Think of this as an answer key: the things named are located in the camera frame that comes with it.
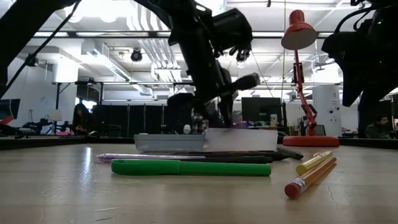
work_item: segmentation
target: pencil eraser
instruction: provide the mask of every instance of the pencil eraser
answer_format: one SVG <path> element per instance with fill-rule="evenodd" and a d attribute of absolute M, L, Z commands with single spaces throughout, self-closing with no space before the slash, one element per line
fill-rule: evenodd
<path fill-rule="evenodd" d="M 301 188 L 296 183 L 289 183 L 285 187 L 285 194 L 289 198 L 297 198 L 301 193 Z"/>

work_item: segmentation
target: white tray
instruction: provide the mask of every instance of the white tray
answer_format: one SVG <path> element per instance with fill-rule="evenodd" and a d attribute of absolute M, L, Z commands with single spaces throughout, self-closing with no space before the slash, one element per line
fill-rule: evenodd
<path fill-rule="evenodd" d="M 135 134 L 137 150 L 143 152 L 202 151 L 203 134 Z"/>

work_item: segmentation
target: red desk lamp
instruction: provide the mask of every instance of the red desk lamp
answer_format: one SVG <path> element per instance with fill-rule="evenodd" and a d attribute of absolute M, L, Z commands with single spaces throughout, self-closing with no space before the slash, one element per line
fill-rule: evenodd
<path fill-rule="evenodd" d="M 315 127 L 317 122 L 315 118 L 317 114 L 312 113 L 310 105 L 308 105 L 304 93 L 301 79 L 301 69 L 299 61 L 300 49 L 311 46 L 317 39 L 315 29 L 304 21 L 304 12 L 294 10 L 289 17 L 289 28 L 285 31 L 281 44 L 285 49 L 294 50 L 297 91 L 303 104 L 304 112 L 308 118 L 308 136 L 287 136 L 284 137 L 283 145 L 285 146 L 339 146 L 338 138 L 330 136 L 316 136 Z"/>

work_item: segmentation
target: orange pencil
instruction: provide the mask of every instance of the orange pencil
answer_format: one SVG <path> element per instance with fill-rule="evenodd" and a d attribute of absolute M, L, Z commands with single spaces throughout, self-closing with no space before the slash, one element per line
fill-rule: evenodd
<path fill-rule="evenodd" d="M 309 188 L 319 177 L 322 176 L 323 173 L 326 172 L 334 163 L 336 162 L 335 157 L 331 157 L 319 166 L 309 170 L 305 174 L 301 175 L 299 178 L 291 181 L 285 187 L 285 194 L 289 198 L 297 198 L 302 194 L 307 188 Z"/>

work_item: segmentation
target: office desk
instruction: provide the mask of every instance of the office desk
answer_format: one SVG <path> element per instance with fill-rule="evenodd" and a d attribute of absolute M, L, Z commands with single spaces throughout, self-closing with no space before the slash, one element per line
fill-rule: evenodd
<path fill-rule="evenodd" d="M 334 149 L 337 166 L 298 200 L 284 194 L 294 159 L 272 163 L 270 177 L 133 177 L 95 157 L 133 152 L 127 144 L 0 151 L 1 223 L 398 222 L 398 151 Z"/>

